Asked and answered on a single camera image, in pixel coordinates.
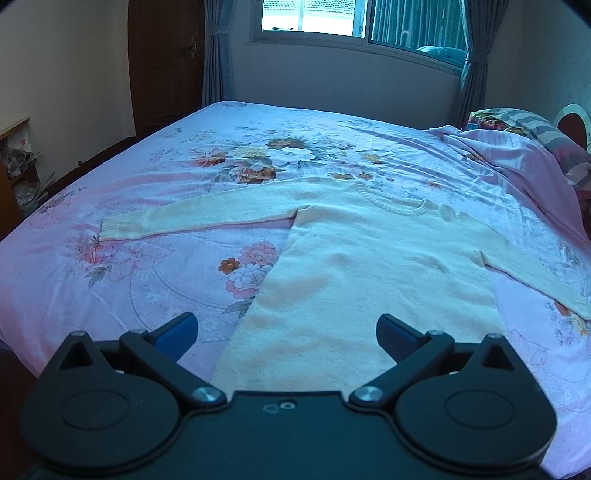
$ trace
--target window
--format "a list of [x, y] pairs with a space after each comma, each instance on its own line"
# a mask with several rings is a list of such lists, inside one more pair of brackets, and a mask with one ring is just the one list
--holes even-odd
[[375, 0], [372, 18], [373, 42], [466, 61], [459, 0]]
[[456, 67], [466, 60], [460, 0], [255, 1], [255, 40], [324, 42], [384, 54], [383, 47], [395, 47]]
[[264, 0], [262, 29], [363, 37], [366, 0]]

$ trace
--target wall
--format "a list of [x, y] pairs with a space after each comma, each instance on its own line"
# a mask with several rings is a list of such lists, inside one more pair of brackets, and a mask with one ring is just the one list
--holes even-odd
[[591, 29], [560, 0], [524, 0], [519, 108], [554, 120], [578, 103], [591, 113]]
[[515, 103], [516, 76], [523, 45], [524, 2], [509, 0], [495, 44], [488, 56], [485, 108], [510, 107]]
[[[249, 44], [250, 0], [229, 28], [236, 99], [348, 113], [414, 128], [448, 123], [458, 75], [340, 48]], [[491, 52], [487, 106], [510, 105], [522, 0], [511, 0]]]
[[29, 116], [56, 178], [134, 135], [126, 0], [16, 0], [0, 14], [0, 125]]

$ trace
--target pillow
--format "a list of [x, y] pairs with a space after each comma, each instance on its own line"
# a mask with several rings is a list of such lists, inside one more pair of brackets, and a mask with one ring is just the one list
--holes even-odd
[[470, 114], [466, 129], [504, 130], [541, 144], [558, 161], [579, 200], [591, 199], [591, 155], [545, 118], [517, 108], [489, 108]]

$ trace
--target window glass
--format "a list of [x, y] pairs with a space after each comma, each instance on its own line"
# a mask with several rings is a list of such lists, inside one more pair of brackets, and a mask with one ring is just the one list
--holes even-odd
[[459, 0], [375, 0], [371, 41], [410, 48], [463, 65]]
[[367, 0], [264, 0], [262, 29], [363, 37]]

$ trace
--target bed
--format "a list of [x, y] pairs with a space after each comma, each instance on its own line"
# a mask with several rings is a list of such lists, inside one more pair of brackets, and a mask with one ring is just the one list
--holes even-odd
[[[545, 178], [552, 185], [541, 192], [531, 184], [537, 174], [504, 164], [507, 151], [517, 152], [522, 163], [550, 156], [542, 145], [516, 138], [510, 132], [418, 131], [337, 113], [217, 103], [91, 171], [2, 241], [0, 340], [38, 375], [72, 330], [116, 339], [189, 311], [199, 319], [199, 338], [180, 363], [211, 380], [281, 254], [291, 220], [132, 242], [101, 242], [101, 221], [301, 176], [362, 180], [397, 196], [447, 203], [502, 232], [591, 298], [591, 247], [577, 197], [564, 178]], [[553, 173], [551, 163], [542, 177]], [[557, 478], [579, 473], [591, 466], [591, 322], [502, 273], [489, 275], [503, 333], [558, 413], [544, 466]]]

